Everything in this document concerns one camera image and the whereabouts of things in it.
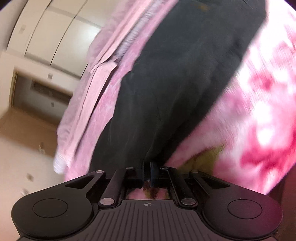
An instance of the ribbed black surface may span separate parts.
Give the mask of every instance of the ribbed black surface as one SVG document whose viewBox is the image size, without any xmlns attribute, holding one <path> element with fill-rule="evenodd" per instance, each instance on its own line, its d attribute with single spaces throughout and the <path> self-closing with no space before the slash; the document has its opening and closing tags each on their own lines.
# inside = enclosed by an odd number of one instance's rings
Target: ribbed black surface
<svg viewBox="0 0 296 241">
<path fill-rule="evenodd" d="M 85 230 L 64 240 L 227 241 L 229 239 L 209 230 L 195 211 L 178 208 L 172 200 L 124 200 L 117 208 L 101 210 Z M 19 241 L 29 241 L 29 239 L 21 238 Z M 268 238 L 266 241 L 276 241 L 276 239 Z"/>
</svg>

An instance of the silver screw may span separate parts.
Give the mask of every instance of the silver screw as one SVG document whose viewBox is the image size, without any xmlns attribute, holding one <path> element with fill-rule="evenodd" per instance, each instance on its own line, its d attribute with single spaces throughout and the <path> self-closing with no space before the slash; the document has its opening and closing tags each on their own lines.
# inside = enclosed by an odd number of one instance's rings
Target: silver screw
<svg viewBox="0 0 296 241">
<path fill-rule="evenodd" d="M 184 205 L 187 205 L 187 206 L 191 206 L 191 205 L 196 204 L 196 201 L 193 198 L 183 198 L 181 200 L 181 203 Z"/>
<path fill-rule="evenodd" d="M 113 198 L 105 197 L 101 199 L 100 203 L 107 206 L 107 205 L 112 205 L 113 203 L 115 203 L 115 201 Z"/>
</svg>

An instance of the pink and white floral fabric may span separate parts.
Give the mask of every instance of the pink and white floral fabric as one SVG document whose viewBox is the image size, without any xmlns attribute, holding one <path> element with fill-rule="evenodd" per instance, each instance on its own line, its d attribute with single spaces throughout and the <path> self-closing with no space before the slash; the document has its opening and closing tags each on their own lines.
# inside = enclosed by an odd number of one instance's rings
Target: pink and white floral fabric
<svg viewBox="0 0 296 241">
<path fill-rule="evenodd" d="M 296 12 L 266 1 L 267 19 L 228 87 L 167 166 L 223 146 L 213 175 L 267 194 L 296 161 Z"/>
</svg>

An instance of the white wall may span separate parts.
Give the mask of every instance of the white wall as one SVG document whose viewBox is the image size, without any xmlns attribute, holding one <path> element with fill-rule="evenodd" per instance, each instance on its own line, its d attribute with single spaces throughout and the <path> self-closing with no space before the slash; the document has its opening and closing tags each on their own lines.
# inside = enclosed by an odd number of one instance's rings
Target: white wall
<svg viewBox="0 0 296 241">
<path fill-rule="evenodd" d="M 29 193 L 48 188 L 63 181 L 63 176 L 53 171 L 52 158 L 0 137 L 0 240 L 16 241 L 19 238 L 11 220 L 11 209 Z M 27 174 L 34 179 L 27 179 Z"/>
<path fill-rule="evenodd" d="M 27 0 L 12 0 L 0 11 L 0 52 L 7 48 L 13 27 L 26 2 Z"/>
</svg>

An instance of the cabinet door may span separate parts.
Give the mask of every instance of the cabinet door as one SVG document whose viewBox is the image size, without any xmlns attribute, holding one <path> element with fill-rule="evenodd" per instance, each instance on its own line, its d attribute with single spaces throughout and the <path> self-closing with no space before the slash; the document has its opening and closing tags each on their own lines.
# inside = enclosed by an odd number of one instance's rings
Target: cabinet door
<svg viewBox="0 0 296 241">
<path fill-rule="evenodd" d="M 72 19 L 46 10 L 34 31 L 25 56 L 32 56 L 50 64 Z"/>
<path fill-rule="evenodd" d="M 74 19 L 54 55 L 52 65 L 81 77 L 87 65 L 88 48 L 99 31 L 96 26 Z"/>
<path fill-rule="evenodd" d="M 25 54 L 41 16 L 50 0 L 29 0 L 24 7 L 12 32 L 7 50 Z"/>
<path fill-rule="evenodd" d="M 50 6 L 76 15 L 86 1 L 87 0 L 53 0 Z"/>
<path fill-rule="evenodd" d="M 88 0 L 78 16 L 103 27 L 118 2 L 119 0 Z"/>
<path fill-rule="evenodd" d="M 54 125 L 13 108 L 4 115 L 0 124 L 0 135 L 42 154 L 54 156 L 57 148 Z"/>
</svg>

